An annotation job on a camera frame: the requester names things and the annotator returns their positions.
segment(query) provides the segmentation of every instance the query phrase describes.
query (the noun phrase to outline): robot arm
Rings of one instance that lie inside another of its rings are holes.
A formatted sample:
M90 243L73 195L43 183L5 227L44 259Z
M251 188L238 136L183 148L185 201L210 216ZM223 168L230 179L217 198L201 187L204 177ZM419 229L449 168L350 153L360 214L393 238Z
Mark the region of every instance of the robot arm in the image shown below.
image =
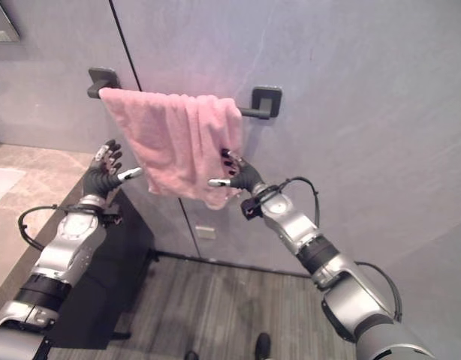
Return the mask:
M266 185L250 164L224 150L226 165L239 174L231 179L211 179L210 186L230 186L251 193L241 205L248 220L261 216L286 248L302 263L323 292L322 310L337 334L356 344L357 360L434 359L422 342L393 318L384 297L356 263L340 253L298 211L279 187Z
M106 237L112 216L108 193L142 173L140 168L116 174L122 156L111 140L95 155L83 177L84 196L67 209L55 238L42 250L27 282L0 310L0 360L46 359L51 343L46 332L59 319L59 309Z

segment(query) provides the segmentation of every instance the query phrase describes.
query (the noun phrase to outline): marble countertop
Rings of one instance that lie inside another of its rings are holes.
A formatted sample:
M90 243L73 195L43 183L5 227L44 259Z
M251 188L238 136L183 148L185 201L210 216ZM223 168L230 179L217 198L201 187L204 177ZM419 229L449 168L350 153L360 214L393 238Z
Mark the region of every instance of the marble countertop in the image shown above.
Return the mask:
M0 168L26 174L0 199L0 286L28 245L20 237L17 218L39 205L59 204L86 171L91 154L0 144ZM39 211L26 218L35 237L52 211Z

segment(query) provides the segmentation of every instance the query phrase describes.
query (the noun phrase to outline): pink towel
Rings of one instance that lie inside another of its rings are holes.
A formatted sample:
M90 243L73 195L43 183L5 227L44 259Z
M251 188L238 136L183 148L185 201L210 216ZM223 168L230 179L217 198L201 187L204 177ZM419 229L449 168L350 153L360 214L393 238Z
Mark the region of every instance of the pink towel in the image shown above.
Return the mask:
M209 187L228 177L222 148L241 154L242 116L233 99L103 88L99 91L144 168L149 191L203 200L221 209L236 193Z

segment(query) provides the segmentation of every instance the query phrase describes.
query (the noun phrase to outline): shoe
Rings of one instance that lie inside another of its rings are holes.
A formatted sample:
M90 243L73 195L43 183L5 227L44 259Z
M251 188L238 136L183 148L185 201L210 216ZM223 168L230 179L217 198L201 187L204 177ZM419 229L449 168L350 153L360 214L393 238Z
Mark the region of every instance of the shoe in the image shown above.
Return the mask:
M268 358L270 358L270 336L266 332L261 332L255 342L255 360Z
M185 354L184 360L199 360L199 355L193 351L189 351Z

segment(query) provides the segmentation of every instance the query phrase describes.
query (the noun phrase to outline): black towel bar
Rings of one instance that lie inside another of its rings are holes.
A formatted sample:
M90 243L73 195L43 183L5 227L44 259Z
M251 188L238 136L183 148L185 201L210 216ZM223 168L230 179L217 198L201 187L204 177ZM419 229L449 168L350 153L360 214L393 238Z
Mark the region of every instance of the black towel bar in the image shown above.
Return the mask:
M114 70L102 67L91 67L89 75L92 86L87 89L87 95L99 99L98 91L102 88L120 89L119 78ZM251 108L239 107L243 116L249 118L270 119L279 114L282 90L275 86L257 86L252 89Z

